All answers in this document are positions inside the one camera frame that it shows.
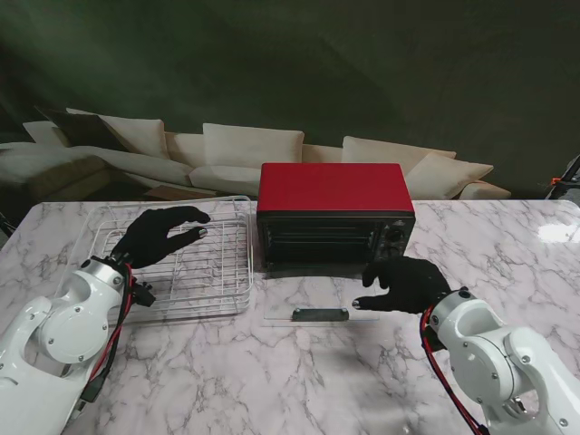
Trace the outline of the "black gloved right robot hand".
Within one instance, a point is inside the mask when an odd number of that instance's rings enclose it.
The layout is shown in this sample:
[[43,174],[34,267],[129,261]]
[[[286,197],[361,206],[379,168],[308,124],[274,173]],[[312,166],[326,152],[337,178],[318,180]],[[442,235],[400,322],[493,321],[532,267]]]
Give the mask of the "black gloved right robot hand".
[[422,314],[452,293],[437,266],[424,259],[396,256],[371,263],[362,272],[362,285],[371,287],[375,280],[387,293],[358,297],[354,309]]

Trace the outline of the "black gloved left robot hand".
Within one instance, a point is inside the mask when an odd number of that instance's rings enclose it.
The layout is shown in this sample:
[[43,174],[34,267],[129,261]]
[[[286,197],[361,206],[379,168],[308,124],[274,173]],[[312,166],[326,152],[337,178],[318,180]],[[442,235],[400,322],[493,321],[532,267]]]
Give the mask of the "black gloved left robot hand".
[[204,227],[169,236],[170,230],[186,223],[207,224],[210,216],[192,206],[148,209],[127,228],[110,257],[133,269],[157,264],[170,254],[204,238]]

